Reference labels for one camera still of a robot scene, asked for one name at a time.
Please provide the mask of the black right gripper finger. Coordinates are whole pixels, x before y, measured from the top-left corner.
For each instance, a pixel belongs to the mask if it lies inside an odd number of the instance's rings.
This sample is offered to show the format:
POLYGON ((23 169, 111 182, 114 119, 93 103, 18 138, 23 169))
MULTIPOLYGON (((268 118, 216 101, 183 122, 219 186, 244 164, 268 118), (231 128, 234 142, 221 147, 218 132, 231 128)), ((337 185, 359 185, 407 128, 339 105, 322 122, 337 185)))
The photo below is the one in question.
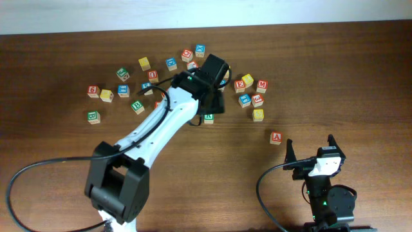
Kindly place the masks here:
POLYGON ((291 164, 293 162, 296 162, 296 155, 294 153, 294 149, 292 146, 292 140, 291 139, 287 139, 286 141, 286 155, 285 155, 285 160, 284 163, 285 164, 291 164))
POLYGON ((339 149, 339 146, 337 145, 337 142, 332 134, 329 134, 327 141, 329 146, 339 149))

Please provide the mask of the green R block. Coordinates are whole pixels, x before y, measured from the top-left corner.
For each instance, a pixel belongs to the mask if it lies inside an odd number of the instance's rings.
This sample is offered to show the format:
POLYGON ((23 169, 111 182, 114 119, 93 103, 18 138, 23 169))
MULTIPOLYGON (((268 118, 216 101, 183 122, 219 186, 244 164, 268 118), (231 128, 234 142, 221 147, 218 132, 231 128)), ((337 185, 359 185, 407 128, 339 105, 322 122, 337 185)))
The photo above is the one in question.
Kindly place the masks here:
POLYGON ((214 115, 213 114, 205 114, 203 116, 203 122, 205 124, 213 124, 214 123, 214 115))

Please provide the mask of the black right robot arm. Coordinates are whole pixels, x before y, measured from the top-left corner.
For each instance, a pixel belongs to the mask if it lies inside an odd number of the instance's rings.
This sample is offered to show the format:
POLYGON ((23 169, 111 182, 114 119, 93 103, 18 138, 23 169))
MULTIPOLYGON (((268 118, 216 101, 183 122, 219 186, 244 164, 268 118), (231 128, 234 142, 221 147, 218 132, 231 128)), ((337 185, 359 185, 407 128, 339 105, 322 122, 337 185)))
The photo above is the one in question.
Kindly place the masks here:
POLYGON ((317 155, 297 160, 292 140, 286 142, 284 170, 292 170, 293 180, 302 180, 308 191, 313 222, 303 226, 304 231, 349 231, 348 224, 355 217, 357 192, 343 185, 332 185, 330 179, 341 171, 346 160, 333 135, 328 136, 328 145, 320 147, 317 155))

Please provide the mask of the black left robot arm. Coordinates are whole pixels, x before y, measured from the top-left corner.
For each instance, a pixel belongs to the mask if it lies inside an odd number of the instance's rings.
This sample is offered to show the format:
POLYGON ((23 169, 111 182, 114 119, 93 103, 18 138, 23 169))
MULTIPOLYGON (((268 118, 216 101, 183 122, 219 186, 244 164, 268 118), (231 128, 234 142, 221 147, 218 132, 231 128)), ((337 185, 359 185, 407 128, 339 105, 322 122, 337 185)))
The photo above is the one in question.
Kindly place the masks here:
POLYGON ((103 219, 104 231, 136 231, 149 197, 149 170, 173 135, 196 116, 223 113, 224 76, 229 65, 210 54, 199 68, 171 77, 161 103, 115 145, 93 151, 84 193, 103 219))

